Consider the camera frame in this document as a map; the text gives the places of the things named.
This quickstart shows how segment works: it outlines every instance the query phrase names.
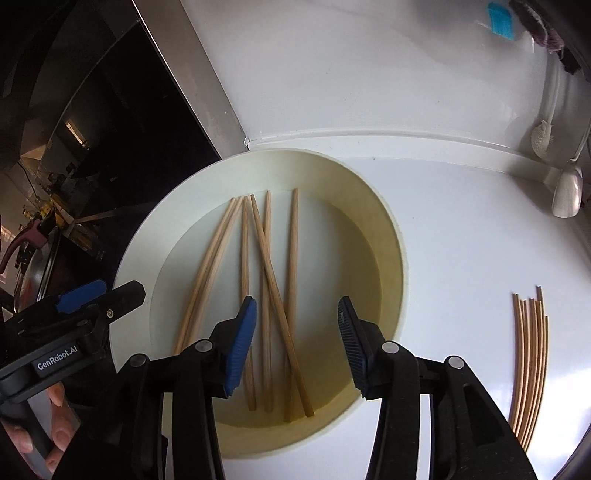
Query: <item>blue sponge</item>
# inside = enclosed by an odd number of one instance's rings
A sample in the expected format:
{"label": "blue sponge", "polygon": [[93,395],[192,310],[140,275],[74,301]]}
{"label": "blue sponge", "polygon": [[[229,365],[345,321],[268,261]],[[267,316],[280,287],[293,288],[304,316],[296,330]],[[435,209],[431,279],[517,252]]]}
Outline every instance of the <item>blue sponge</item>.
{"label": "blue sponge", "polygon": [[491,18],[491,31],[501,37],[515,40],[511,12],[505,7],[493,2],[488,4],[487,9],[488,15]]}

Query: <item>blue gripper pad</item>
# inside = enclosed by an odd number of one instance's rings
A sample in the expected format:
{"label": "blue gripper pad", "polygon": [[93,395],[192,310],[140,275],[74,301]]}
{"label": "blue gripper pad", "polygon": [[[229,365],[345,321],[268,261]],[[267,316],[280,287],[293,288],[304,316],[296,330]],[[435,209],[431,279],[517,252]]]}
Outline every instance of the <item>blue gripper pad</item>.
{"label": "blue gripper pad", "polygon": [[227,395],[232,395],[240,384],[242,370],[251,347],[252,337],[256,326],[256,301],[246,297],[236,320],[241,320],[240,327],[226,358],[226,382],[224,389]]}

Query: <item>white wall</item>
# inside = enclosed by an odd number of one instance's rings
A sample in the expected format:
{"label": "white wall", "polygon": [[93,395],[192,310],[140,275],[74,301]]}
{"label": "white wall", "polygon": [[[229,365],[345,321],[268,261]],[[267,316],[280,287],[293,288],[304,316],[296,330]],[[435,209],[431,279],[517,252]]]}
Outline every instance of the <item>white wall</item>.
{"label": "white wall", "polygon": [[[493,35],[488,0],[181,2],[253,141],[411,134],[533,156],[548,55],[515,17],[516,41]],[[560,166],[591,115],[589,85],[562,83]]]}

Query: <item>wooden chopstick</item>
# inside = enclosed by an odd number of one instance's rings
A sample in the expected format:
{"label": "wooden chopstick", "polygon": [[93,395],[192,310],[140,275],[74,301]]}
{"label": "wooden chopstick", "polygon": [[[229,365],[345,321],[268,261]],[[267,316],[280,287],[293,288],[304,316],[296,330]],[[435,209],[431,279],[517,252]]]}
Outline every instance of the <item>wooden chopstick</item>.
{"label": "wooden chopstick", "polygon": [[216,278],[217,271],[219,270],[220,264],[222,262],[223,253],[225,252],[226,246],[228,245],[230,233],[232,233],[232,227],[234,226],[234,221],[238,216],[238,212],[240,212],[240,202],[236,201],[234,203],[232,213],[230,214],[230,217],[228,219],[228,225],[226,226],[226,229],[222,234],[222,239],[220,240],[219,248],[217,249],[216,254],[213,257],[212,267],[205,281],[205,285],[203,286],[203,293],[197,304],[197,309],[195,311],[195,315],[193,316],[193,321],[191,323],[189,330],[190,333],[189,336],[186,338],[185,346],[188,346],[197,340],[197,334],[199,332],[199,327],[201,326],[201,321],[203,320],[205,306],[207,305],[207,300],[209,299],[209,295],[212,292],[213,281]]}
{"label": "wooden chopstick", "polygon": [[544,307],[544,295],[542,293],[541,287],[536,287],[537,291],[537,304],[538,304],[538,325],[540,326],[540,356],[539,356],[539,373],[538,373],[538,385],[536,390],[536,402],[534,405],[534,412],[532,415],[532,422],[530,425],[530,429],[528,434],[525,438],[525,445],[524,450],[530,446],[531,438],[534,434],[535,425],[538,421],[538,416],[540,413],[540,405],[542,403],[542,397],[544,395],[544,387],[546,381],[546,371],[548,368],[548,317],[545,314],[545,307]]}
{"label": "wooden chopstick", "polygon": [[228,219],[237,201],[238,200],[236,198],[230,200],[230,203],[228,204],[228,207],[226,208],[226,211],[222,216],[222,220],[220,220],[220,223],[218,224],[216,231],[213,234],[212,240],[209,242],[209,246],[207,247],[205,256],[201,261],[201,265],[199,267],[197,275],[195,276],[195,282],[193,283],[193,291],[191,292],[191,297],[189,298],[189,302],[187,303],[187,308],[185,309],[183,315],[181,327],[178,331],[177,343],[174,347],[175,355],[178,355],[183,350],[183,346],[186,345],[187,330],[189,329],[189,324],[191,322],[191,317],[193,314],[193,310],[195,308],[197,297],[199,296],[199,293],[203,288],[203,283],[206,279],[207,271],[209,270],[209,267],[212,262],[212,256],[217,251],[220,242],[220,237],[222,236],[222,233],[224,232],[226,225],[228,224]]}
{"label": "wooden chopstick", "polygon": [[538,355],[536,357],[534,402],[531,407],[530,420],[528,422],[528,427],[527,427],[527,430],[525,432],[525,437],[524,437],[524,450],[525,451],[527,451],[527,448],[530,444],[531,436],[534,431],[534,425],[535,425],[535,422],[537,421],[536,409],[539,408],[538,407],[539,400],[540,400],[539,393],[540,393],[540,387],[541,387],[542,368],[543,368],[543,357],[542,357],[542,350],[543,350],[543,344],[544,344],[543,319],[541,317],[540,302],[537,300],[535,301],[535,322],[536,322],[537,330],[538,330],[538,336],[536,339]]}
{"label": "wooden chopstick", "polygon": [[525,451],[540,413],[548,368],[548,317],[542,289],[536,290],[537,299],[529,303],[513,294],[517,351],[509,424]]}
{"label": "wooden chopstick", "polygon": [[521,302],[517,293],[513,294],[513,309],[515,312],[515,384],[513,386],[513,401],[511,404],[511,414],[509,415],[509,425],[513,432],[517,432],[517,418],[523,403],[523,383],[525,368],[525,336],[524,320],[521,311]]}
{"label": "wooden chopstick", "polygon": [[[242,199],[242,245],[240,248],[241,257],[241,282],[240,282],[240,297],[241,301],[248,296],[248,197]],[[256,410],[256,392],[255,392],[255,374],[252,368],[252,346],[248,349],[248,356],[244,363],[244,371],[242,373],[244,381],[244,392],[246,394],[246,402],[248,403],[248,410]]]}
{"label": "wooden chopstick", "polygon": [[[291,225],[290,225],[290,254],[288,261],[287,278],[287,323],[290,326],[291,338],[296,330],[296,306],[297,306],[297,247],[298,230],[300,226],[300,190],[294,189],[291,194]],[[293,420],[294,401],[292,395],[293,376],[289,360],[285,359],[285,412],[284,421]]]}
{"label": "wooden chopstick", "polygon": [[261,250],[261,256],[263,265],[265,267],[265,274],[267,275],[267,282],[269,284],[269,292],[271,293],[271,300],[273,300],[273,306],[275,307],[275,313],[279,321],[279,327],[281,329],[281,336],[285,345],[285,350],[290,361],[291,370],[295,378],[295,384],[297,385],[298,392],[300,393],[301,404],[304,407],[304,413],[306,417],[314,416],[314,408],[310,401],[310,397],[306,390],[304,378],[302,377],[300,366],[296,357],[296,350],[294,349],[293,342],[290,336],[290,327],[287,323],[287,317],[285,316],[285,310],[283,309],[283,302],[281,301],[281,295],[279,293],[279,286],[277,285],[277,279],[275,272],[273,272],[273,265],[271,264],[271,257],[269,255],[269,247],[265,232],[262,227],[261,215],[259,214],[258,206],[256,205],[256,198],[251,195],[252,202],[252,213],[255,218],[256,232],[259,240],[259,247]]}
{"label": "wooden chopstick", "polygon": [[521,315],[524,319],[524,369],[523,369],[523,384],[521,388],[521,409],[517,415],[517,422],[515,426],[515,435],[519,442],[523,445],[521,439],[521,431],[523,429],[523,425],[527,422],[527,419],[524,418],[525,411],[527,410],[527,393],[528,393],[528,384],[529,384],[529,377],[530,377],[530,323],[528,320],[528,309],[527,309],[527,302],[525,300],[521,300]]}
{"label": "wooden chopstick", "polygon": [[[265,195],[265,220],[263,224],[267,247],[271,248],[271,192]],[[271,299],[265,269],[261,271],[261,336],[262,336],[262,389],[265,411],[270,413],[274,408],[273,371],[271,363]]]}
{"label": "wooden chopstick", "polygon": [[527,401],[525,403],[525,421],[521,425],[519,438],[521,445],[525,447],[526,438],[530,431],[531,423],[533,421],[533,414],[535,409],[535,391],[538,382],[538,322],[536,312],[536,302],[534,299],[529,299],[530,304],[530,362],[529,362],[529,383],[527,391]]}

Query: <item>white brush handle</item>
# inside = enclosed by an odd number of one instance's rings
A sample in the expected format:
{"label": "white brush handle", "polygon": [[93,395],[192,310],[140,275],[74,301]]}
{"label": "white brush handle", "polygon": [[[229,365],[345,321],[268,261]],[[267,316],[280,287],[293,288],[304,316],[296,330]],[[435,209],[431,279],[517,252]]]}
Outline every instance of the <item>white brush handle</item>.
{"label": "white brush handle", "polygon": [[585,142],[587,141],[587,138],[589,137],[590,133],[591,133],[591,120],[589,120],[589,125],[587,125],[587,130],[585,130],[585,134],[583,135],[583,138],[581,139],[581,143],[579,144],[579,147],[577,148],[577,153],[574,154],[574,157],[571,159],[571,161],[577,161],[579,159],[579,156],[581,155],[581,152],[583,151],[583,147],[585,146]]}
{"label": "white brush handle", "polygon": [[560,59],[558,54],[555,55],[556,59],[554,61],[554,82],[553,82],[553,98],[552,103],[550,104],[550,111],[548,113],[548,124],[552,124],[552,119],[554,118],[554,112],[556,111],[556,103],[558,103],[558,92],[560,91],[560,73],[562,70]]}

